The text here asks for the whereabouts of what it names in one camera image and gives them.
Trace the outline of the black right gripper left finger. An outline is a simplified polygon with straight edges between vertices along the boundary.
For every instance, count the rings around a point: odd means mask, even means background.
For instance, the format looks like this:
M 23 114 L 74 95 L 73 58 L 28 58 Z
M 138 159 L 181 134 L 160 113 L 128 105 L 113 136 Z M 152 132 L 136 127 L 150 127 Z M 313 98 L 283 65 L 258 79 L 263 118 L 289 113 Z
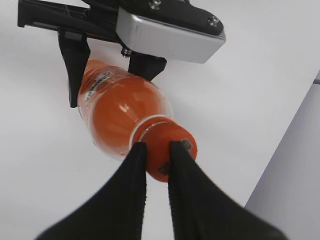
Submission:
M 105 185 L 38 240 L 139 240 L 146 203 L 147 147 L 135 143 Z

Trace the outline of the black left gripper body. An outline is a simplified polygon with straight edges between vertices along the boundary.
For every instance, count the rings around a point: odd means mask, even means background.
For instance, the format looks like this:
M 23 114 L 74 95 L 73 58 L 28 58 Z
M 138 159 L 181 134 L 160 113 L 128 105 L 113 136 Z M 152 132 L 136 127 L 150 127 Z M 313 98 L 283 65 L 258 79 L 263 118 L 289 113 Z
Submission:
M 116 0 L 85 0 L 88 8 L 44 0 L 19 0 L 17 25 L 85 34 L 90 39 L 126 47 L 116 33 L 119 3 Z

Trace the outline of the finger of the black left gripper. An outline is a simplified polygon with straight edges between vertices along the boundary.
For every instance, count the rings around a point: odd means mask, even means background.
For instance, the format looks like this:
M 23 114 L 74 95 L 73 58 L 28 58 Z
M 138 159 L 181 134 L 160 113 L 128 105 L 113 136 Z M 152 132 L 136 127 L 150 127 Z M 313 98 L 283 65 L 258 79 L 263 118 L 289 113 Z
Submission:
M 129 60 L 128 72 L 152 81 L 165 70 L 166 65 L 167 60 L 163 57 L 134 53 Z
M 60 31 L 58 44 L 68 76 L 69 104 L 71 108 L 76 108 L 91 50 L 87 43 L 87 36 L 75 32 Z

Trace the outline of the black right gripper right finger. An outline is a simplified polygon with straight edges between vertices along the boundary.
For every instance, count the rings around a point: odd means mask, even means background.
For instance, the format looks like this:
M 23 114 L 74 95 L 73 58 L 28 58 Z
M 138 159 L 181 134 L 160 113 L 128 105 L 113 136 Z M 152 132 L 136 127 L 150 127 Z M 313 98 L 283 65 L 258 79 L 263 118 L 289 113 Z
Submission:
M 176 240 L 286 240 L 237 204 L 201 170 L 180 141 L 169 144 L 168 194 Z

